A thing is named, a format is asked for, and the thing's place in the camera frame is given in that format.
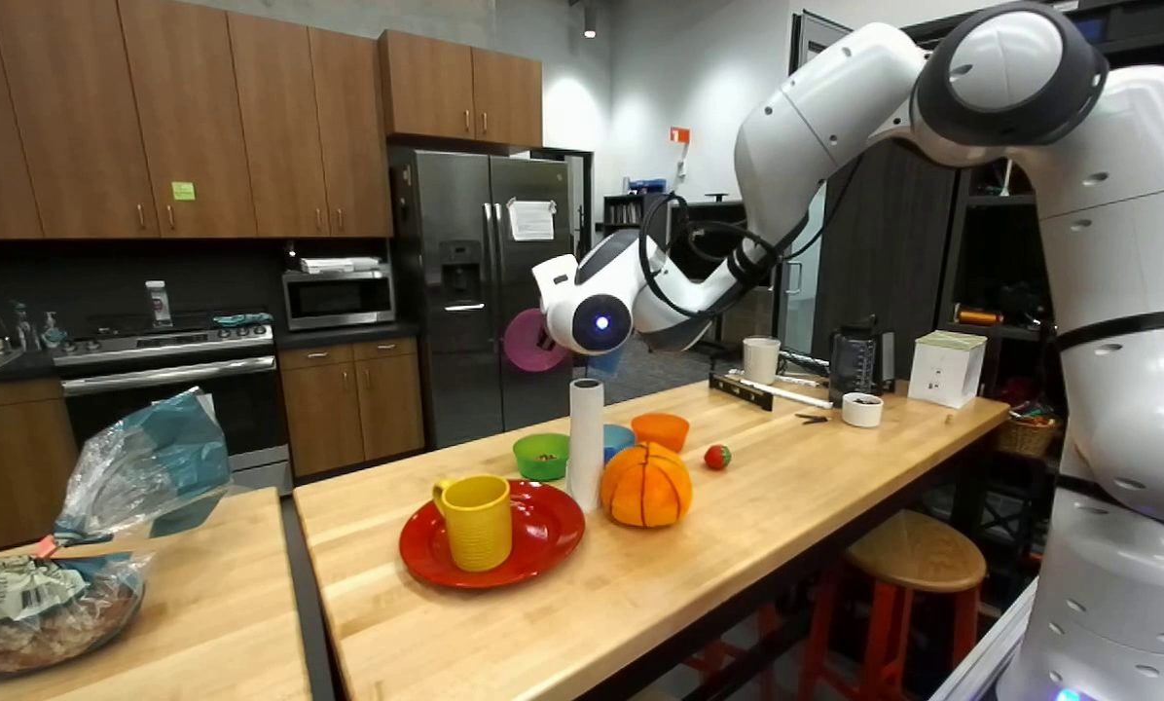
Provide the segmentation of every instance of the apple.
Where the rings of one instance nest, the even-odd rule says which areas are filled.
[[[710,471],[724,471],[728,462],[733,462],[733,446],[728,443],[703,446],[703,469]]]

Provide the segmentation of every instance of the microwave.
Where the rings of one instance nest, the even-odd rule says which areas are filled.
[[[300,269],[280,274],[280,291],[288,331],[396,321],[395,269],[386,262],[300,262]]]

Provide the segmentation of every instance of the kitchen backsplash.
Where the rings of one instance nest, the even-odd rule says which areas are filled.
[[[144,280],[169,283],[181,327],[218,313],[280,321],[288,265],[288,247],[273,241],[0,241],[0,334],[13,327],[13,302],[26,302],[35,322],[56,313],[72,340],[144,331]]]

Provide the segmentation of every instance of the paper towel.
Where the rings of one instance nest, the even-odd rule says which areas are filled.
[[[600,507],[600,479],[604,479],[604,382],[572,376],[569,391],[572,404],[572,446],[569,446],[569,493],[579,504],[584,515]]]

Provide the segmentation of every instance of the robot camera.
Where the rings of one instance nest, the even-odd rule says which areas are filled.
[[[572,340],[584,356],[606,356],[632,334],[632,314],[619,295],[588,295],[572,313]]]

